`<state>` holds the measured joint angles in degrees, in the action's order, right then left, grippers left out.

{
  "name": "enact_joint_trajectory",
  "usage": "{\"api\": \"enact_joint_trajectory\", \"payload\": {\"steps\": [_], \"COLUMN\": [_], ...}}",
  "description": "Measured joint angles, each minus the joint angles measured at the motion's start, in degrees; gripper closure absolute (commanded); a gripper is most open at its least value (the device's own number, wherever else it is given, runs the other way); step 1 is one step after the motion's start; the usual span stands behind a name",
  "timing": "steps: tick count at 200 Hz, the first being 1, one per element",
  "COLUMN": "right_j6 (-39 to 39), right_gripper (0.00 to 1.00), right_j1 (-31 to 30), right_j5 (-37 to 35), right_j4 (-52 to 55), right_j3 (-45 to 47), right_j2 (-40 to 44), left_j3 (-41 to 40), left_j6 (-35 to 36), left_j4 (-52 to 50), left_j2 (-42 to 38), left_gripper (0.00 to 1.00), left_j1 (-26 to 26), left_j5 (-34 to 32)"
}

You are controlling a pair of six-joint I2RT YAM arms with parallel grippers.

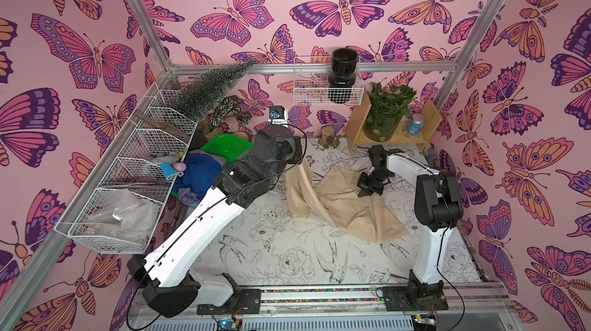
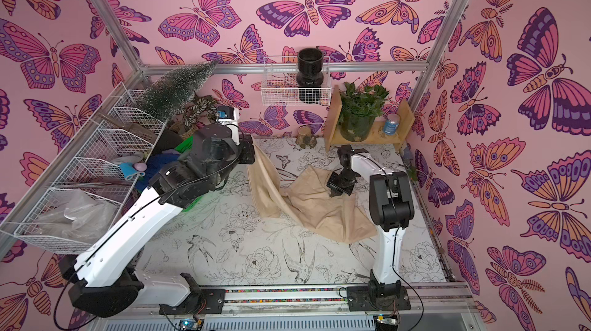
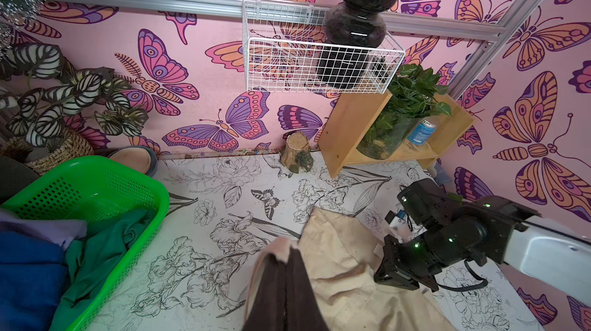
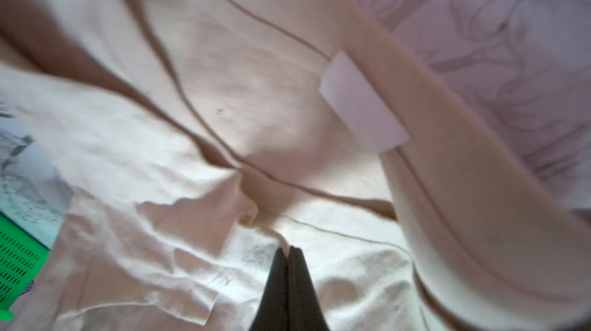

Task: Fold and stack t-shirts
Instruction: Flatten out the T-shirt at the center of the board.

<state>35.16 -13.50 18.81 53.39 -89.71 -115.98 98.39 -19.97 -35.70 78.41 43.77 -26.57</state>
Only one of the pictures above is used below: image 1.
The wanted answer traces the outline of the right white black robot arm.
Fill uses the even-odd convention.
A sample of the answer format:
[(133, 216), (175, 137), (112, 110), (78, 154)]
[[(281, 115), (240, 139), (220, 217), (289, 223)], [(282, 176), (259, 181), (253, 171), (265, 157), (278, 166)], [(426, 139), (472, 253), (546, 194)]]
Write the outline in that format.
[(369, 148), (371, 173), (362, 173), (359, 196), (382, 195), (391, 177), (401, 177), (415, 189), (414, 215), (420, 224), (420, 246), (406, 287), (385, 286), (379, 293), (386, 309), (430, 312), (448, 310), (444, 286), (451, 282), (442, 274), (446, 246), (463, 217), (457, 178), (451, 172), (431, 168), (411, 159), (399, 149)]

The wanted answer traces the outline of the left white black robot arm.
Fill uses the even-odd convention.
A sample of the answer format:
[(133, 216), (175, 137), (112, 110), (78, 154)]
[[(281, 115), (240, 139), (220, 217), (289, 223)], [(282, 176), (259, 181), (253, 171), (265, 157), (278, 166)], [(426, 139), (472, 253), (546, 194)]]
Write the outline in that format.
[(134, 255), (127, 263), (147, 306), (172, 318), (193, 305), (231, 311), (239, 304), (240, 288), (227, 274), (211, 275), (192, 268), (218, 234), (259, 197), (275, 188), (279, 176), (300, 164), (307, 136), (296, 126), (269, 124), (257, 132), (252, 149), (226, 163), (192, 214), (151, 253)]

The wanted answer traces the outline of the green plastic laundry basket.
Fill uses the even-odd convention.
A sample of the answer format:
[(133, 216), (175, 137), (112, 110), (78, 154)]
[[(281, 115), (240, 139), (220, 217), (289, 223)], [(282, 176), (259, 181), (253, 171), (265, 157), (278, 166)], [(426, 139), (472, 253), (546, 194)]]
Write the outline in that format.
[(198, 204), (223, 167), (252, 148), (252, 143), (237, 136), (216, 136), (203, 148), (188, 152), (184, 159), (187, 169), (175, 180), (171, 194), (186, 205)]

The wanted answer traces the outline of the beige t-shirt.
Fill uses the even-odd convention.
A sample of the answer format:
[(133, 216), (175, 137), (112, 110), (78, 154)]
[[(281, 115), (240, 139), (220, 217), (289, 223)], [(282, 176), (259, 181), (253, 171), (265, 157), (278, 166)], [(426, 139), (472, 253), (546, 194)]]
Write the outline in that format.
[(313, 185), (312, 170), (303, 161), (285, 178), (287, 203), (294, 218), (307, 218), (314, 212), (330, 226), (370, 243), (388, 243), (408, 235), (382, 196), (359, 196), (357, 171), (333, 166)]

